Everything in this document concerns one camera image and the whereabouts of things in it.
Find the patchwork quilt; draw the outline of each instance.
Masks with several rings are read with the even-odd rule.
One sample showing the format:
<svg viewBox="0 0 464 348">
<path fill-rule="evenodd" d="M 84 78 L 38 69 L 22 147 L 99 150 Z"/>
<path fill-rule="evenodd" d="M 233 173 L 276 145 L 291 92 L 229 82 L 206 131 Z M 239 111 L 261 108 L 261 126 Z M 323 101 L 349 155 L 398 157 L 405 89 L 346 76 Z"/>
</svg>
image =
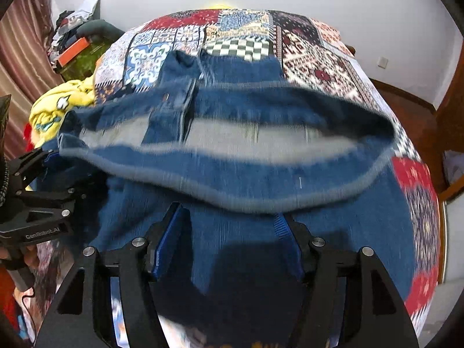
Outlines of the patchwork quilt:
<svg viewBox="0 0 464 348">
<path fill-rule="evenodd" d="M 277 57 L 289 82 L 390 116 L 397 130 L 394 172 L 409 203 L 414 229 L 416 272 L 405 305 L 419 334 L 438 278 L 437 196 L 427 166 L 393 111 L 342 43 L 340 33 L 317 20 L 277 10 L 187 10 L 169 14 L 129 30 L 105 53 L 95 73 L 97 102 L 111 100 L 125 85 L 136 91 L 155 87 L 169 51 L 197 55 L 202 48 L 212 55 L 232 55 L 248 61 Z M 38 273 L 39 297 L 34 302 L 38 302 L 35 308 L 40 315 L 36 326 L 40 326 L 61 282 L 62 268 L 69 267 L 69 263 L 63 263 L 63 248 L 56 244 L 41 244 L 39 254 L 47 265 Z M 114 319 L 119 343 L 124 346 L 120 305 L 114 305 Z M 177 327 L 163 324 L 163 328 Z"/>
</svg>

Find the wall outlet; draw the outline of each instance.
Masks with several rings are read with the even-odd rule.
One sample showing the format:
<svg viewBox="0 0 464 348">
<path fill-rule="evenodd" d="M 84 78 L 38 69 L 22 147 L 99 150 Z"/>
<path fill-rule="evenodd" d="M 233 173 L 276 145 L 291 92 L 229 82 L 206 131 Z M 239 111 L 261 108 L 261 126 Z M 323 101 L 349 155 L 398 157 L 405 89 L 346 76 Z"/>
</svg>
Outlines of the wall outlet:
<svg viewBox="0 0 464 348">
<path fill-rule="evenodd" d="M 377 65 L 383 69 L 387 67 L 388 64 L 388 59 L 386 57 L 379 57 L 379 61 L 377 62 Z"/>
</svg>

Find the brown curtain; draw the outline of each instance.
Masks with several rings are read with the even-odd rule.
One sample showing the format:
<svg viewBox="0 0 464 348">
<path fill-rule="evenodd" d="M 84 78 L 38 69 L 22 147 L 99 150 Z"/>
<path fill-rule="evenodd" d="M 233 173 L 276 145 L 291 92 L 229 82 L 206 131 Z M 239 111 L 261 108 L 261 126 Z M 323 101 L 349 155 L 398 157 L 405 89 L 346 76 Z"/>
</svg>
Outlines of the brown curtain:
<svg viewBox="0 0 464 348">
<path fill-rule="evenodd" d="M 32 103 L 63 82 L 46 51 L 53 32 L 50 0 L 14 0 L 0 21 L 0 96 L 11 94 L 5 156 L 25 151 L 23 129 Z"/>
</svg>

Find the metal screw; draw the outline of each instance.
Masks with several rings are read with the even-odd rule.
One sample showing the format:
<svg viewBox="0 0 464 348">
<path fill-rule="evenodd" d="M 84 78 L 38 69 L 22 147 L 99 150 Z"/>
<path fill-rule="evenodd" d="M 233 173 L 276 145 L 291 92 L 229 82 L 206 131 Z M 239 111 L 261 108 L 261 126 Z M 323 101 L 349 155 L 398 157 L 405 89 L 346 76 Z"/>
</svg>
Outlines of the metal screw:
<svg viewBox="0 0 464 348">
<path fill-rule="evenodd" d="M 374 254 L 374 250 L 372 250 L 372 248 L 367 247 L 367 246 L 366 246 L 366 247 L 363 247 L 363 249 L 362 249 L 361 251 L 362 251 L 362 253 L 363 253 L 364 255 L 366 255 L 367 257 L 372 257 L 372 255 Z"/>
<path fill-rule="evenodd" d="M 95 252 L 95 249 L 92 247 L 92 246 L 89 246 L 89 247 L 86 247 L 82 253 L 84 254 L 84 256 L 86 257 L 89 257 L 90 255 L 93 255 L 93 253 Z"/>
<path fill-rule="evenodd" d="M 132 240 L 132 246 L 140 247 L 145 244 L 146 240 L 143 237 L 137 237 Z"/>
<path fill-rule="evenodd" d="M 325 245 L 325 241 L 321 237 L 314 237 L 312 242 L 313 242 L 313 245 L 316 247 L 322 247 Z"/>
</svg>

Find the yellow towel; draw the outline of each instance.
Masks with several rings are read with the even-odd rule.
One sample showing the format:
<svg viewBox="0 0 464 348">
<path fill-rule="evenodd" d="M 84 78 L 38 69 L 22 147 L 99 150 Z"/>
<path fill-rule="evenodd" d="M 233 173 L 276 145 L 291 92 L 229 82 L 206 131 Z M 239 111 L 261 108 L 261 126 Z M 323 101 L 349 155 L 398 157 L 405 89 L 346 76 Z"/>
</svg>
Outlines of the yellow towel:
<svg viewBox="0 0 464 348">
<path fill-rule="evenodd" d="M 35 147 L 54 138 L 64 114 L 75 106 L 88 106 L 95 100 L 93 76 L 84 81 L 72 80 L 47 91 L 32 105 L 29 115 L 31 137 L 39 137 Z"/>
</svg>

